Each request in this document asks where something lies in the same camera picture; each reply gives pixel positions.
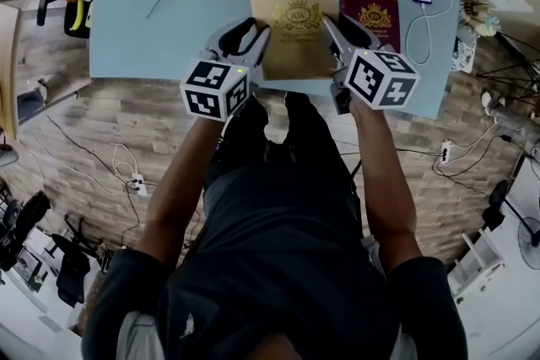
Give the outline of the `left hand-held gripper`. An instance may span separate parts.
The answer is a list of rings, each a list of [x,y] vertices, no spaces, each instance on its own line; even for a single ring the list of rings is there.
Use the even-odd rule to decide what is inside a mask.
[[[243,38],[256,26],[253,17],[237,19],[208,38],[205,49],[181,82],[186,111],[194,116],[227,121],[252,94],[251,79],[260,65],[271,35],[269,26],[240,49]]]

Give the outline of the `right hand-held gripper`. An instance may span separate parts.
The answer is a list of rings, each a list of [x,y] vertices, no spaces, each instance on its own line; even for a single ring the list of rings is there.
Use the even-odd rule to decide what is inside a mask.
[[[338,15],[338,26],[327,14],[322,22],[331,39],[330,51],[337,60],[330,90],[339,114],[349,113],[353,95],[373,110],[398,109],[408,104],[420,75],[405,56],[373,51],[383,47],[379,38],[343,12]],[[348,62],[349,47],[363,49],[355,50]]]

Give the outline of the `maroon booklet with gold emblem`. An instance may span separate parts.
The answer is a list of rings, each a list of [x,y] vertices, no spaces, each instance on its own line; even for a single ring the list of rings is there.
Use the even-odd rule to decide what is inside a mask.
[[[340,10],[376,35],[381,45],[401,51],[397,0],[340,0]]]

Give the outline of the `person's right forearm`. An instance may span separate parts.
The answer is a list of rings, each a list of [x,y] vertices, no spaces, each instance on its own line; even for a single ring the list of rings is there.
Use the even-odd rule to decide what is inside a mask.
[[[384,113],[353,96],[349,110],[359,139],[364,204],[386,272],[422,255],[415,239],[416,208]]]

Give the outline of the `person's left forearm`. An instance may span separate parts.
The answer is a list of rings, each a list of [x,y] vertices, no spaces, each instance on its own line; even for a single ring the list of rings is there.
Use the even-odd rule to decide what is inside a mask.
[[[164,266],[176,266],[223,128],[222,121],[199,118],[194,122],[151,196],[135,250]]]

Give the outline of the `person's black trousers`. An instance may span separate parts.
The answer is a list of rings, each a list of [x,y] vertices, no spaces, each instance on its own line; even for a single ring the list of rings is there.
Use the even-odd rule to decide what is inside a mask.
[[[251,96],[242,108],[231,116],[219,139],[204,179],[208,189],[219,178],[238,169],[258,165],[283,164],[312,170],[329,180],[344,194],[354,219],[361,219],[361,201],[356,185],[344,163],[328,125],[306,94],[288,92],[284,105],[289,130],[283,143],[267,139],[265,127],[269,122],[267,110]]]

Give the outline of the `patterned cloth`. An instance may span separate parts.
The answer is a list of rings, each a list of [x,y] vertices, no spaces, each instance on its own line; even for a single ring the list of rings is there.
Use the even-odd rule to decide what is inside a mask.
[[[451,58],[451,70],[453,72],[470,73],[473,69],[476,48],[477,42],[475,40],[468,44],[456,37]]]

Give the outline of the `sunflower decoration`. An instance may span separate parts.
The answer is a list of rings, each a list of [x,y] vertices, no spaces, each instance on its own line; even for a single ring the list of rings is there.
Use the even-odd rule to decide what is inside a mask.
[[[488,0],[460,0],[457,31],[462,40],[495,36],[500,20]]]

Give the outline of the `black tripod stand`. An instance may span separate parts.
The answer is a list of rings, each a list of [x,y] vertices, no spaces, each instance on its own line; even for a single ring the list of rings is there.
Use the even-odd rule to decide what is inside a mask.
[[[479,41],[473,75],[507,98],[534,105],[540,98],[540,42],[505,32]]]

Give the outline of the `yellow banana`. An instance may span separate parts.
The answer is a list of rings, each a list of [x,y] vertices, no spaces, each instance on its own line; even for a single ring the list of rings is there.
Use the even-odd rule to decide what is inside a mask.
[[[84,18],[84,0],[78,0],[75,20],[73,21],[73,24],[69,28],[69,30],[70,31],[78,30],[83,22],[83,18]]]

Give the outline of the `person's dark shirt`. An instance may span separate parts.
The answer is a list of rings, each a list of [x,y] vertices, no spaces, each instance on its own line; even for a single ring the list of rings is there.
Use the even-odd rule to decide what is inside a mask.
[[[144,318],[166,360],[242,360],[282,334],[302,360],[467,360],[441,261],[375,267],[347,192],[296,164],[238,169],[207,189],[208,216],[184,262],[117,253],[83,341],[116,360]]]

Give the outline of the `wooden side table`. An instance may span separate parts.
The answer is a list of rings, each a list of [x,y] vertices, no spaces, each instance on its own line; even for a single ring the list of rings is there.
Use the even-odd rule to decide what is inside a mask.
[[[15,69],[19,40],[19,10],[0,3],[0,127],[10,141],[15,141],[18,112]]]

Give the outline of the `black folding chair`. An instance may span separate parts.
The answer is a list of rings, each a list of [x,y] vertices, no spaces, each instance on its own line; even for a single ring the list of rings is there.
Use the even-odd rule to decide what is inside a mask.
[[[54,246],[63,253],[57,276],[57,294],[65,304],[74,308],[76,304],[84,303],[84,279],[90,271],[89,255],[95,253],[95,248],[83,234],[82,218],[78,220],[77,228],[69,222],[67,214],[64,222],[73,234],[72,239],[60,234],[51,236]]]

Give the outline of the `black pedestal fan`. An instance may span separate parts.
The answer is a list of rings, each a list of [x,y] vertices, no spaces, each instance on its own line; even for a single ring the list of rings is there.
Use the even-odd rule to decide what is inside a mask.
[[[511,214],[519,221],[517,243],[521,257],[532,270],[540,271],[540,221],[535,218],[523,217],[506,198],[510,183],[508,180],[499,182],[489,195],[489,205],[483,211],[484,224],[495,230],[504,221],[505,216],[500,211],[506,205]]]

